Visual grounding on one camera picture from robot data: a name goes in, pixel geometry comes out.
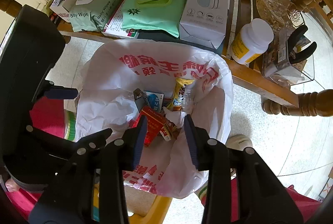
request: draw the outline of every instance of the long white box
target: long white box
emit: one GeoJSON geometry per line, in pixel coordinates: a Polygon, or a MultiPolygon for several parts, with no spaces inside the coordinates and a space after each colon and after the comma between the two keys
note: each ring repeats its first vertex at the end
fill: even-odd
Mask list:
{"type": "Polygon", "coordinates": [[[187,0],[179,23],[181,40],[218,48],[226,31],[228,0],[187,0]]]}

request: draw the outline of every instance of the white plastic bag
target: white plastic bag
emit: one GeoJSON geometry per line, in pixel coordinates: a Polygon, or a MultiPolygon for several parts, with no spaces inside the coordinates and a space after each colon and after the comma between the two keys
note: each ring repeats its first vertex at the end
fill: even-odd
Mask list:
{"type": "MultiPolygon", "coordinates": [[[[121,137],[139,115],[136,88],[170,98],[175,77],[194,79],[195,126],[225,143],[233,100],[231,72],[218,55],[188,45],[152,40],[115,40],[102,45],[88,62],[80,94],[76,137],[111,128],[108,142],[121,137]]],[[[157,136],[144,147],[139,166],[123,172],[124,184],[161,196],[184,198],[199,189],[208,172],[192,164],[182,130],[176,141],[157,136]]]]}

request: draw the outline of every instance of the yellow label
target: yellow label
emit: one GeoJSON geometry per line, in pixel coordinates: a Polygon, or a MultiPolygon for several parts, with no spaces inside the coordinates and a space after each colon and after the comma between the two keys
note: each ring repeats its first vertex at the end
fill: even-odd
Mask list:
{"type": "Polygon", "coordinates": [[[243,58],[243,56],[248,53],[250,50],[246,47],[242,38],[240,37],[240,33],[237,34],[233,42],[231,43],[231,48],[233,53],[238,59],[243,58]]]}
{"type": "Polygon", "coordinates": [[[261,54],[254,54],[252,57],[248,58],[245,62],[251,63],[253,60],[257,59],[261,54]]]}

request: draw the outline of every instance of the pill bottle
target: pill bottle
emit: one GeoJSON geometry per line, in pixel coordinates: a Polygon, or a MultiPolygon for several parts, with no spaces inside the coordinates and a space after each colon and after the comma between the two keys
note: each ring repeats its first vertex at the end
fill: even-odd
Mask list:
{"type": "Polygon", "coordinates": [[[231,56],[237,63],[250,63],[268,49],[273,38],[273,30],[268,23],[254,19],[242,27],[231,43],[231,56]]]}

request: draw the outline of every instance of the baby wipes package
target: baby wipes package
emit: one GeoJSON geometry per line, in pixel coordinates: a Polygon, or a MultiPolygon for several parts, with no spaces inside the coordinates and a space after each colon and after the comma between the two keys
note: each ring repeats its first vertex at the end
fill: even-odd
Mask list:
{"type": "Polygon", "coordinates": [[[73,31],[102,31],[120,1],[77,0],[70,11],[73,31]]]}
{"type": "Polygon", "coordinates": [[[186,0],[125,0],[123,30],[164,30],[179,36],[179,20],[186,0]]]}

